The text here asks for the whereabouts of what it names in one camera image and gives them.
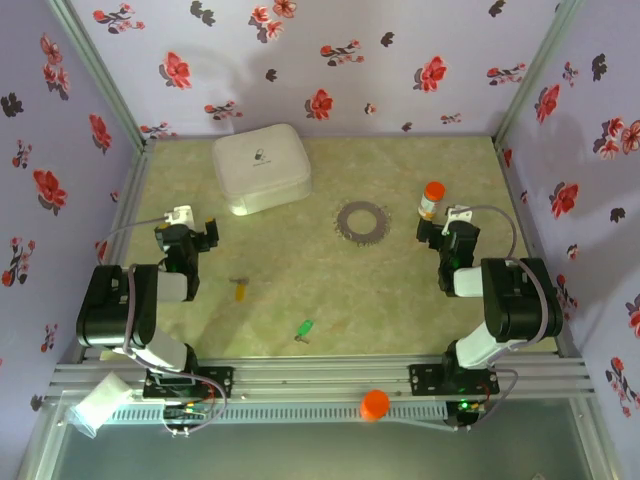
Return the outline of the aluminium frame post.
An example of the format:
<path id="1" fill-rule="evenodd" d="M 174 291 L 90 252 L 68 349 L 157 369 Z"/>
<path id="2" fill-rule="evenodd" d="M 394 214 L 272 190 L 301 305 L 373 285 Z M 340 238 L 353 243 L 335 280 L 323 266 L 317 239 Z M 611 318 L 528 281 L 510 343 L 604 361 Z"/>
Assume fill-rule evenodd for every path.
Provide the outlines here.
<path id="1" fill-rule="evenodd" d="M 146 141 L 139 133 L 130 109 L 70 0 L 45 1 L 74 45 L 80 59 L 92 75 L 101 94 L 113 110 L 129 140 L 138 152 L 143 153 Z"/>
<path id="2" fill-rule="evenodd" d="M 544 73 L 546 65 L 551 60 L 555 51 L 562 44 L 571 28 L 574 17 L 585 1 L 586 0 L 561 0 L 558 2 L 553 21 L 541 41 L 521 85 L 502 117 L 496 133 L 492 136 L 492 142 L 496 148 L 498 148 L 506 138 L 510 128 L 517 120 L 525 101 L 533 91 L 539 77 Z"/>

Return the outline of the orange bottle cap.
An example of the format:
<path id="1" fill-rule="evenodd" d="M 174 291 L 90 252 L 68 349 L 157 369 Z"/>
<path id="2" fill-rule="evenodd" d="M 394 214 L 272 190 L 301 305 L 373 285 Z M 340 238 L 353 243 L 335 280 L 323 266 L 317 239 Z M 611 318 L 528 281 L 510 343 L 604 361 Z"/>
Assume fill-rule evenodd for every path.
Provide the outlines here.
<path id="1" fill-rule="evenodd" d="M 375 389 L 367 392 L 360 404 L 360 415 L 364 421 L 377 422 L 389 412 L 391 401 L 382 390 Z"/>

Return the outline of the grey lower shelf panel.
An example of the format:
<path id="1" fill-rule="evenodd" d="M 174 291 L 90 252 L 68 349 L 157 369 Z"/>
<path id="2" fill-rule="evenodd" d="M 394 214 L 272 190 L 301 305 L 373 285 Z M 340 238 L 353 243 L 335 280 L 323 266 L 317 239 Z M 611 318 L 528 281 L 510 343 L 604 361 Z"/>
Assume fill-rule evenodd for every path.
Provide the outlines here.
<path id="1" fill-rule="evenodd" d="M 403 423 L 239 424 L 174 439 L 158 425 L 88 438 L 22 412 L 0 480 L 629 480 L 594 401 L 514 400 L 465 432 Z"/>

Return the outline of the aluminium front rail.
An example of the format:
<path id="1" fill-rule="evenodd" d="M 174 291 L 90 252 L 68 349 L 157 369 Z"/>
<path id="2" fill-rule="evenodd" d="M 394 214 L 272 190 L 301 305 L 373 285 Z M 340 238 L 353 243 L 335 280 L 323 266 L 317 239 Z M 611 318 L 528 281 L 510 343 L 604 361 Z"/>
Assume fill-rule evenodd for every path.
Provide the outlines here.
<path id="1" fill-rule="evenodd" d="M 231 400 L 235 403 L 341 402 L 356 400 L 371 389 L 385 391 L 400 401 L 414 399 L 413 385 L 422 372 L 439 365 L 439 356 L 352 355 L 256 357 L 203 360 L 206 367 L 233 369 Z M 516 353 L 496 364 L 497 381 L 505 390 L 512 370 L 519 378 L 509 397 L 524 399 L 590 398 L 595 395 L 585 362 L 552 352 Z M 59 399 L 65 394 L 89 393 L 110 372 L 138 393 L 145 373 L 130 360 L 59 364 L 43 397 Z"/>

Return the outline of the orange-capped pill bottle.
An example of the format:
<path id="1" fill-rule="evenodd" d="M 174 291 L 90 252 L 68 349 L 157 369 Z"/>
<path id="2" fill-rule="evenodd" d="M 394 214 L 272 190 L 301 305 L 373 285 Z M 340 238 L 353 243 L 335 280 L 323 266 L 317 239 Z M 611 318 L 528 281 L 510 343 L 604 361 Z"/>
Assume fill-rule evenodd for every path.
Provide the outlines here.
<path id="1" fill-rule="evenodd" d="M 418 206 L 419 215 L 425 220 L 431 220 L 435 216 L 445 193 L 446 188 L 442 183 L 438 181 L 427 183 Z"/>

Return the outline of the aluminium side rail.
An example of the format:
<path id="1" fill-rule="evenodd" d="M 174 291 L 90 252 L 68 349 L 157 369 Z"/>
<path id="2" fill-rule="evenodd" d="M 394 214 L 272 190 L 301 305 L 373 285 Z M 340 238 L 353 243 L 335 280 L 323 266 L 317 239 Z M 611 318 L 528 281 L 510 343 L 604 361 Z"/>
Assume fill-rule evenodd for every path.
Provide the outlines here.
<path id="1" fill-rule="evenodd" d="M 144 184 L 153 158 L 155 142 L 151 141 L 141 152 L 136 153 L 128 170 L 124 187 L 119 194 L 115 217 L 106 238 L 99 244 L 107 243 L 104 257 L 99 264 L 122 264 L 131 237 L 131 224 L 136 222 Z"/>

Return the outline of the clear plastic bag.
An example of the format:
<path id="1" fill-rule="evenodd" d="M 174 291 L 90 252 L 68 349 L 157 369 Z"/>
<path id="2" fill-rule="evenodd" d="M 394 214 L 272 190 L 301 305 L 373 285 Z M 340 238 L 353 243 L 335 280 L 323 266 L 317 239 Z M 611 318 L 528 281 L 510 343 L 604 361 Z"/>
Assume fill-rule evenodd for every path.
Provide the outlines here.
<path id="1" fill-rule="evenodd" d="M 76 429 L 93 439 L 113 413 L 130 398 L 132 389 L 114 372 L 110 372 L 78 404 L 71 408 L 70 418 Z"/>

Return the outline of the white square lidded box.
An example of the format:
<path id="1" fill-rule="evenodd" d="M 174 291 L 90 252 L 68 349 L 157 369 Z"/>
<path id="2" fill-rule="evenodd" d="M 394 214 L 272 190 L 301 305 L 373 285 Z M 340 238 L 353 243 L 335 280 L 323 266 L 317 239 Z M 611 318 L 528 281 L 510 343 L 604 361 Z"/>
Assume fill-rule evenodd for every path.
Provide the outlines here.
<path id="1" fill-rule="evenodd" d="M 236 216 L 303 200 L 311 194 L 311 164 L 288 124 L 221 137 L 212 160 L 228 208 Z"/>

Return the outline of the small electronics board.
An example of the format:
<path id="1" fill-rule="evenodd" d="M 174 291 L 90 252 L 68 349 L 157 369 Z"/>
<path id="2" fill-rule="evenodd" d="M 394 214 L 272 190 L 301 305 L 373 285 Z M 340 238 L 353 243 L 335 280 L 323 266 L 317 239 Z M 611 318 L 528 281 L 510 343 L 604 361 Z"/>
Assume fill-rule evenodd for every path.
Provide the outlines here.
<path id="1" fill-rule="evenodd" d="M 166 423 L 202 423 L 209 415 L 207 408 L 195 404 L 167 405 L 162 413 Z"/>
<path id="2" fill-rule="evenodd" d="M 454 430 L 469 430 L 485 415 L 485 402 L 477 400 L 458 400 L 446 402 L 447 418 L 444 423 Z"/>

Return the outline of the grey metal keyring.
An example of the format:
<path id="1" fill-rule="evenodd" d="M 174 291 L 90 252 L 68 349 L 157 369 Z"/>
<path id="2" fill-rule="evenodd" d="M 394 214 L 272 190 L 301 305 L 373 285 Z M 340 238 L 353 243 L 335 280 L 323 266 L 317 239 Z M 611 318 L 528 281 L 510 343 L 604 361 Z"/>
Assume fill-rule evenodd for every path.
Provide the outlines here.
<path id="1" fill-rule="evenodd" d="M 349 225 L 349 217 L 357 211 L 364 211 L 373 216 L 375 225 L 364 233 L 355 231 Z M 335 218 L 335 230 L 345 240 L 357 244 L 359 247 L 370 246 L 382 241 L 390 231 L 390 217 L 380 206 L 364 200 L 346 203 Z"/>

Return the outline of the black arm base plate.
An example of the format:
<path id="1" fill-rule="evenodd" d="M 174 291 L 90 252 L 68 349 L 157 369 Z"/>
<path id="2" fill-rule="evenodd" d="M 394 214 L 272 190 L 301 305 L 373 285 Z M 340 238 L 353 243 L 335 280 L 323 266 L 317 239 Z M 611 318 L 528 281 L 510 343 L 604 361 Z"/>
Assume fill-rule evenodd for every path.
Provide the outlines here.
<path id="1" fill-rule="evenodd" d="M 233 367 L 198 367 L 195 374 L 217 382 L 226 396 L 231 397 L 234 383 Z M 150 370 L 146 372 L 142 395 L 145 399 L 162 400 L 204 400 L 210 395 L 216 399 L 222 398 L 219 391 L 206 382 Z"/>
<path id="2" fill-rule="evenodd" d="M 492 396 L 500 392 L 496 375 L 487 369 L 412 364 L 408 366 L 408 374 L 413 396 Z"/>

